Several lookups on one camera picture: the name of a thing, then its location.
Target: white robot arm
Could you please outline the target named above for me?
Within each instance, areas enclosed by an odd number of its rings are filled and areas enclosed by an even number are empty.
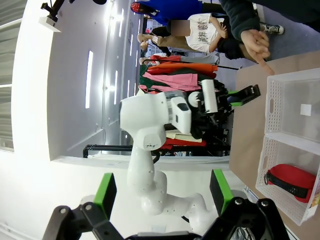
[[[146,214],[186,216],[191,229],[203,235],[218,217],[217,212],[207,210],[199,193],[189,197],[167,194],[167,176],[155,171],[151,151],[165,144],[166,124],[172,124],[181,133],[190,133],[191,110],[182,91],[145,94],[121,101],[120,127],[133,138],[127,184],[140,197]]]

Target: red cap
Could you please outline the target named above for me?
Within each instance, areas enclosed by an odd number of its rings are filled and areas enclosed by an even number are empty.
[[[131,10],[134,11],[135,13],[139,13],[139,8],[140,8],[140,3],[133,2],[131,4]]]

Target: blue shirt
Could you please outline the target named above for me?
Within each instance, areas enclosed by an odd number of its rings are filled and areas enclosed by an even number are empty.
[[[170,20],[188,20],[191,15],[202,13],[202,1],[198,0],[149,0],[137,3],[158,10],[156,15],[149,16],[164,26]]]

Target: black and white shoe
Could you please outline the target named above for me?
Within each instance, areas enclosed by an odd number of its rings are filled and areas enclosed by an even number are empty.
[[[269,24],[263,24],[264,31],[268,32],[270,34],[283,34],[285,32],[285,28],[280,25],[269,25]]]

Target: shoelace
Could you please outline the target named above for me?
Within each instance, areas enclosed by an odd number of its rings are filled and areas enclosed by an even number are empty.
[[[273,25],[273,26],[269,26],[268,31],[271,33],[279,33],[280,27]]]

